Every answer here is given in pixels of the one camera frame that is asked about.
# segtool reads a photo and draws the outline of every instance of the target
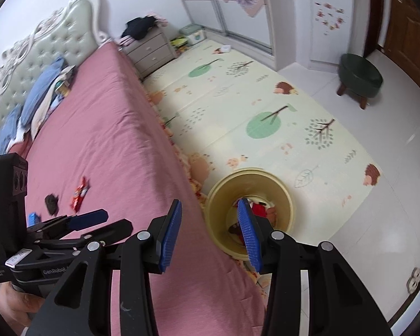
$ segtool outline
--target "upholstered headboard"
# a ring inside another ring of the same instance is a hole
[[[24,103],[43,69],[62,55],[79,65],[109,40],[98,28],[99,0],[71,0],[41,21],[34,32],[3,52],[0,67],[0,128],[8,113]]]

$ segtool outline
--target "pillow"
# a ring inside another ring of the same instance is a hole
[[[26,98],[22,110],[22,115],[20,117],[20,121],[24,128],[28,128],[31,125],[31,120],[34,116],[34,113],[44,99],[45,94],[53,80],[61,72],[63,64],[64,58],[59,56],[52,64],[44,69],[44,71],[34,83],[34,86]]]
[[[19,120],[22,105],[17,105],[12,109],[6,118],[5,124],[0,129],[0,155],[6,154],[8,144],[17,135],[17,121]]]

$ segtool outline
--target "white cabinet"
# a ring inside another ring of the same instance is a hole
[[[296,61],[319,71],[337,71],[348,52],[354,0],[294,0]]]
[[[350,43],[353,0],[311,1],[310,60],[338,64]]]

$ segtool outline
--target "pink bedsheet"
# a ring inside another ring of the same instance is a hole
[[[183,219],[171,266],[151,275],[160,335],[260,335],[264,306],[247,274],[207,235],[200,206],[126,56],[113,43],[80,67],[70,95],[36,137],[29,163],[26,212],[59,213],[82,176],[90,180],[80,213],[104,208],[109,222],[126,218],[134,232],[165,215],[174,198]],[[112,291],[112,334],[119,335],[118,272]]]

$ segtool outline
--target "green stool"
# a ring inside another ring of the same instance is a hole
[[[342,96],[346,88],[361,97],[360,106],[365,109],[367,99],[378,94],[382,85],[382,76],[378,69],[367,59],[355,54],[344,54],[338,67],[341,86],[338,95]]]

